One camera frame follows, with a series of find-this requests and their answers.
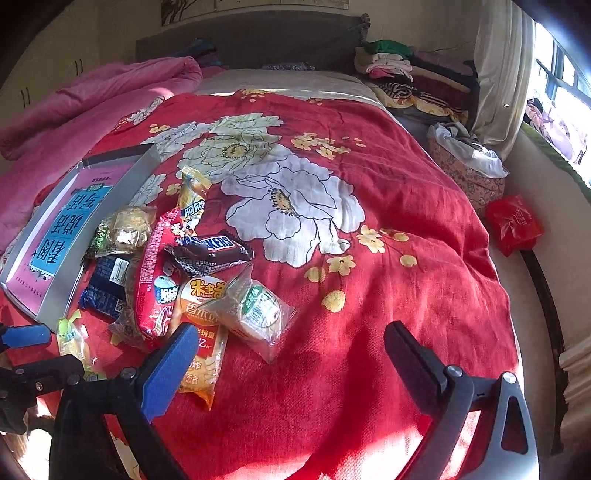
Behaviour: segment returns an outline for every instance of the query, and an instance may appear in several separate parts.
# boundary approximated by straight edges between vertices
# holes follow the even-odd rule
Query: red plastic bag
[[[504,197],[486,206],[486,219],[491,223],[499,250],[508,257],[515,250],[531,250],[544,228],[531,213],[521,195]]]

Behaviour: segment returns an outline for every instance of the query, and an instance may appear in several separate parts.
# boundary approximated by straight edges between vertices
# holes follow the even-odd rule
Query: snack package
[[[204,399],[211,410],[217,379],[222,369],[228,330],[219,325],[215,316],[199,310],[199,306],[223,295],[225,283],[214,277],[191,278],[182,287],[176,309],[182,312],[181,321],[195,324],[199,330],[199,348],[180,388],[180,393],[195,393]]]
[[[135,318],[140,331],[150,338],[166,334],[180,284],[180,271],[164,248],[175,243],[180,234],[194,235],[210,186],[211,182],[197,170],[183,168],[177,207],[158,219],[148,240],[135,289]]]
[[[60,355],[74,355],[84,366],[86,381],[102,380],[106,375],[94,369],[96,358],[90,355],[90,348],[86,343],[88,334],[84,325],[76,326],[74,322],[82,318],[80,310],[76,310],[72,316],[61,318],[57,322],[57,347]]]
[[[109,225],[109,240],[117,253],[133,253],[145,245],[156,221],[156,207],[119,209]]]
[[[108,329],[110,332],[119,336],[127,345],[147,351],[148,346],[144,341],[144,336],[139,331],[134,312],[135,274],[140,260],[141,257],[137,255],[129,260],[125,275],[125,301],[127,305],[123,308],[117,320],[109,324]]]
[[[116,320],[126,306],[124,285],[128,266],[126,258],[116,255],[99,258],[78,306],[83,310],[91,307]]]
[[[262,283],[251,278],[252,264],[230,281],[219,299],[201,305],[271,363],[277,345],[296,312]]]
[[[109,243],[109,225],[111,224],[112,219],[113,216],[110,215],[107,218],[102,219],[99,226],[96,227],[95,234],[84,255],[87,260],[94,260],[97,257],[97,254],[107,251],[107,245]]]
[[[183,183],[178,193],[177,207],[180,209],[181,224],[185,237],[195,236],[195,229],[203,216],[207,191],[212,183],[199,170],[183,167]]]
[[[252,249],[230,232],[217,235],[180,237],[178,245],[167,245],[166,250],[177,265],[189,276],[204,277],[226,268],[250,262]]]

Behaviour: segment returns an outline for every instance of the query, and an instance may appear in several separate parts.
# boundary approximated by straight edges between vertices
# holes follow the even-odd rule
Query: orange snack bag
[[[222,369],[228,330],[218,324],[213,313],[201,311],[199,306],[221,297],[225,285],[215,277],[191,278],[182,286],[175,305],[175,310],[181,313],[180,321],[193,323],[199,330],[197,354],[178,391],[197,394],[205,400],[208,410],[212,408],[216,381]]]

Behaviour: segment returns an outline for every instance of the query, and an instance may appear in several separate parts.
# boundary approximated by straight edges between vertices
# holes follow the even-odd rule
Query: windowsill
[[[527,137],[544,153],[544,155],[546,155],[552,161],[552,163],[554,163],[554,165],[568,173],[573,178],[583,193],[583,196],[591,204],[591,186],[589,185],[591,176],[585,175],[585,177],[589,178],[588,181],[585,181],[579,171],[577,171],[576,167],[580,166],[575,167],[573,164],[571,164],[533,127],[523,122],[521,124],[521,131],[527,135]]]

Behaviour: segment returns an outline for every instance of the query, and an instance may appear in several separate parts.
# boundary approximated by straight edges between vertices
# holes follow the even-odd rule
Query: red snack package
[[[531,213],[521,195],[490,202],[486,206],[486,219],[491,223],[499,250],[508,257],[515,250],[530,250],[544,228]]]
[[[164,247],[174,242],[172,223],[180,223],[178,208],[162,215],[148,241],[135,288],[135,317],[150,338],[164,336],[173,315],[181,274]]]

